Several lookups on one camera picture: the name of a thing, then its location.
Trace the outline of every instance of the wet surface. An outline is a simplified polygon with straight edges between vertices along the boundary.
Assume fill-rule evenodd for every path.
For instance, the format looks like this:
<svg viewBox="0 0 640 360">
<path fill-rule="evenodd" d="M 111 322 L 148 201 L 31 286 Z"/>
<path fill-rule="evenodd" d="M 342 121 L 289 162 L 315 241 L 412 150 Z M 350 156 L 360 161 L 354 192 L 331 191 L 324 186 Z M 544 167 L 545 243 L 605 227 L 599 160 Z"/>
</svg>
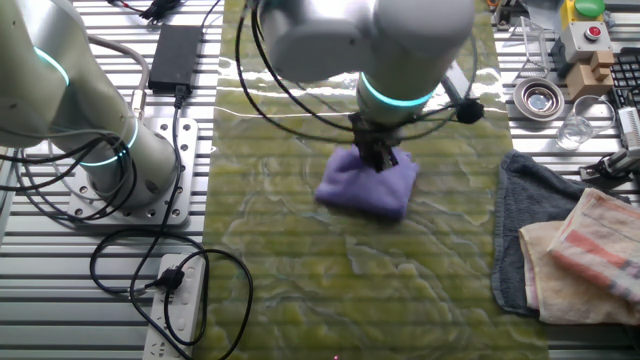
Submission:
<svg viewBox="0 0 640 360">
<path fill-rule="evenodd" d="M 485 2 L 477 6 L 474 92 L 486 119 L 448 124 L 401 145 L 421 171 L 399 224 L 313 201 L 336 145 L 293 137 L 254 115 L 234 62 L 241 6 L 228 2 L 225 9 L 204 238 L 208 247 L 240 255 L 255 282 L 249 326 L 231 358 L 548 358 L 541 326 L 504 314 L 490 291 L 497 168 L 512 145 Z M 270 80 L 249 35 L 242 44 L 245 78 L 265 112 L 296 130 L 348 140 L 348 133 L 300 115 Z M 458 61 L 468 73 L 469 45 Z M 306 94 L 293 92 L 348 125 L 335 110 L 356 109 L 356 79 L 340 75 L 309 85 Z M 438 89 L 429 108 L 447 101 Z M 209 324 L 196 359 L 226 351 L 246 305 L 246 280 L 230 262 L 212 263 L 210 288 Z"/>
</svg>

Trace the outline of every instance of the glass beaker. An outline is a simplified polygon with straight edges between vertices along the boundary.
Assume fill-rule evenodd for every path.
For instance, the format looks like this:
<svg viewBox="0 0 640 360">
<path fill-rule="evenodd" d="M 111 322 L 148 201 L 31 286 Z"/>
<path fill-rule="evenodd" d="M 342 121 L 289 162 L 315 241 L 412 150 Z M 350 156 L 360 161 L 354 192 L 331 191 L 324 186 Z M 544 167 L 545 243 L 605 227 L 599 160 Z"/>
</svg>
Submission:
<svg viewBox="0 0 640 360">
<path fill-rule="evenodd" d="M 608 124 L 595 128 L 592 121 L 608 121 Z M 616 111 L 611 104 L 598 96 L 583 96 L 575 102 L 558 130 L 558 145 L 576 150 L 595 135 L 611 129 L 615 122 Z"/>
</svg>

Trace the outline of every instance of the green button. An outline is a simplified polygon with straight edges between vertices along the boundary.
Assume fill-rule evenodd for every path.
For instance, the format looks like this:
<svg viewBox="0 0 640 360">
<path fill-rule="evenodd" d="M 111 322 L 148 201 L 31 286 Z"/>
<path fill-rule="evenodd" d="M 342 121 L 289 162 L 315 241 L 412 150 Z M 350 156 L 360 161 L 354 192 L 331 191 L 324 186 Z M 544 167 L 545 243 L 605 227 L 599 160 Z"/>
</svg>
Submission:
<svg viewBox="0 0 640 360">
<path fill-rule="evenodd" d="M 575 0 L 576 10 L 586 17 L 597 18 L 604 13 L 603 0 Z"/>
</svg>

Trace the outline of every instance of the mounting plate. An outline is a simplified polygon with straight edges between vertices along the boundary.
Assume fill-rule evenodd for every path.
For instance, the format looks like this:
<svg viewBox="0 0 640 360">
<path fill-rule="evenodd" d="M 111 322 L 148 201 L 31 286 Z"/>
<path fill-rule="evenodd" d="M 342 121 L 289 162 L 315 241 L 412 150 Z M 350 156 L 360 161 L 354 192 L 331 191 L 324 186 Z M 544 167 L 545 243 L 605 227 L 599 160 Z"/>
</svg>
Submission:
<svg viewBox="0 0 640 360">
<path fill-rule="evenodd" d="M 145 119 L 147 128 L 158 133 L 166 139 L 173 137 L 171 123 L 173 119 Z M 184 151 L 180 151 L 182 156 L 182 165 L 185 170 L 182 172 L 180 188 L 176 195 L 172 215 L 169 217 L 169 226 L 179 226 L 189 219 L 189 206 L 191 198 L 191 185 L 193 180 L 194 162 L 196 156 L 196 143 L 198 141 L 198 123 L 193 119 L 180 119 L 178 128 L 178 144 L 187 144 L 188 147 Z M 75 181 L 73 187 L 89 198 L 97 198 L 98 195 L 93 191 L 87 173 L 80 167 L 76 169 Z M 87 223 L 78 224 L 80 226 L 113 226 L 113 225 L 135 225 L 135 226 L 156 226 L 162 223 L 162 218 L 166 211 L 166 203 L 171 195 L 173 184 L 163 196 L 148 206 L 131 210 L 118 211 L 111 216 L 95 220 Z M 100 210 L 104 206 L 103 201 L 87 201 L 74 194 L 71 194 L 69 208 L 67 211 L 71 214 L 82 213 L 92 214 Z"/>
</svg>

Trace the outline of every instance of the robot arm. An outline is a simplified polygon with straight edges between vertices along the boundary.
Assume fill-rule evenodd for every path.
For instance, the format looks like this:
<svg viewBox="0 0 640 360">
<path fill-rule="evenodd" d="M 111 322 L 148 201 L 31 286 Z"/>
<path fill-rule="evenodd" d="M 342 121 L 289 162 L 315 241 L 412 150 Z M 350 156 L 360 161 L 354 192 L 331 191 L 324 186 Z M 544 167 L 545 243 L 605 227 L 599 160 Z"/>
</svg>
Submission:
<svg viewBox="0 0 640 360">
<path fill-rule="evenodd" d="M 315 82 L 360 72 L 354 128 L 397 128 L 422 112 L 441 82 L 453 100 L 464 96 L 457 80 L 468 82 L 455 58 L 471 35 L 473 0 L 261 0 L 258 6 L 269 60 L 283 78 Z M 393 166 L 399 133 L 356 133 L 362 159 L 379 171 Z"/>
<path fill-rule="evenodd" d="M 69 130 L 109 131 L 129 145 L 136 163 L 136 190 L 125 208 L 153 202 L 173 184 L 171 144 L 134 116 L 101 70 L 82 18 L 68 0 L 0 0 L 0 49 L 0 146 L 30 147 Z M 96 136 L 52 141 L 69 151 Z M 105 144 L 81 163 L 96 191 L 111 193 L 119 186 L 115 160 Z"/>
</svg>

